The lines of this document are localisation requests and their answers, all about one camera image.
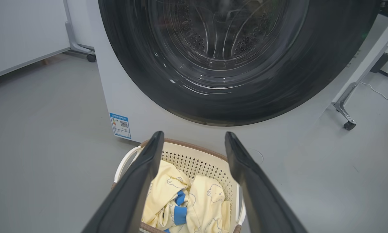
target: beige plastic basket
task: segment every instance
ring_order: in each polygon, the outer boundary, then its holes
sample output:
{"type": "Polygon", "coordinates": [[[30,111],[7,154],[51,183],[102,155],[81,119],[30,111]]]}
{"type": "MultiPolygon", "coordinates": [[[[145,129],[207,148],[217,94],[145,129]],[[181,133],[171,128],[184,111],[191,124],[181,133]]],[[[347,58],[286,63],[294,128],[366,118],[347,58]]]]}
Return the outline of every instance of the beige plastic basket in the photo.
{"type": "MultiPolygon", "coordinates": [[[[135,161],[147,142],[148,141],[145,141],[138,147],[131,149],[123,157],[119,167],[117,168],[112,189],[126,172],[126,162],[133,154],[136,153],[132,162],[135,161]]],[[[181,169],[188,175],[191,183],[197,174],[216,179],[224,189],[225,199],[231,202],[230,232],[240,233],[241,224],[243,224],[246,217],[246,208],[244,200],[241,200],[241,210],[239,209],[240,186],[231,176],[227,158],[225,156],[193,144],[165,139],[161,159],[172,163],[177,169],[181,169]]],[[[164,231],[142,222],[139,229],[143,232],[164,233],[164,231]]]]}

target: yellow garment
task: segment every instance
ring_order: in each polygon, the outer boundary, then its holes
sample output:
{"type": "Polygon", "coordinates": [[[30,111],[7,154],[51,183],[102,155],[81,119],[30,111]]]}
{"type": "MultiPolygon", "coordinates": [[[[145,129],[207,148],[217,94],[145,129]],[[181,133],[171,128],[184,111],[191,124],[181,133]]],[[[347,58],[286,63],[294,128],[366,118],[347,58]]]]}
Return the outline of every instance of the yellow garment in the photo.
{"type": "Polygon", "coordinates": [[[142,222],[160,230],[175,226],[173,223],[173,209],[177,192],[188,188],[190,181],[182,171],[178,171],[174,165],[161,161],[157,176],[152,180],[145,207],[142,214],[142,222]]]}
{"type": "Polygon", "coordinates": [[[215,179],[197,175],[189,190],[187,223],[171,227],[170,233],[228,233],[231,203],[224,199],[215,179]]]}

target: round glass door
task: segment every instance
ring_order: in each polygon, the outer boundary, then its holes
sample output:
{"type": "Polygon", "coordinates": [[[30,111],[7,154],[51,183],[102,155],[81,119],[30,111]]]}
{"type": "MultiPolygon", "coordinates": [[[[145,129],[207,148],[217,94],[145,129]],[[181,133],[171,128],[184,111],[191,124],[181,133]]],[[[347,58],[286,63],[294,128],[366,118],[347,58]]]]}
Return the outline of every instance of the round glass door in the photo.
{"type": "Polygon", "coordinates": [[[135,84],[200,124],[265,121],[306,102],[348,64],[376,0],[99,0],[135,84]]]}

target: caster wheel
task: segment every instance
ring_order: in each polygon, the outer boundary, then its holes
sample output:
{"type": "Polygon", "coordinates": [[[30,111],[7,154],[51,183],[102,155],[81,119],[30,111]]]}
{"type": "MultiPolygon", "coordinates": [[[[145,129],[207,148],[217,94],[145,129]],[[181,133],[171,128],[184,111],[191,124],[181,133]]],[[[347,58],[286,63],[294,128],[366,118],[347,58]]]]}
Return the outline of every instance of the caster wheel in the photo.
{"type": "Polygon", "coordinates": [[[344,125],[343,125],[343,128],[345,128],[346,130],[351,130],[353,128],[355,128],[356,124],[352,124],[351,122],[346,122],[344,125]]]}
{"type": "Polygon", "coordinates": [[[96,55],[89,54],[86,56],[86,59],[90,62],[96,62],[96,55]]]}

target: blue cuff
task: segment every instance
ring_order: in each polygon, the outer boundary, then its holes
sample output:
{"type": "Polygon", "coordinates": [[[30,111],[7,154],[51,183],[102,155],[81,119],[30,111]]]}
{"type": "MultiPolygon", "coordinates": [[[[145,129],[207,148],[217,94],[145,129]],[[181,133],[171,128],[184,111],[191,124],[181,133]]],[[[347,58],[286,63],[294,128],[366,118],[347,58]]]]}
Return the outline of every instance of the blue cuff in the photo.
{"type": "Polygon", "coordinates": [[[181,225],[187,223],[187,208],[176,206],[173,210],[173,218],[175,225],[181,225]]]}
{"type": "Polygon", "coordinates": [[[179,192],[177,192],[178,196],[175,198],[175,202],[178,206],[180,206],[184,200],[185,200],[185,193],[182,192],[182,190],[179,190],[179,192]]]}

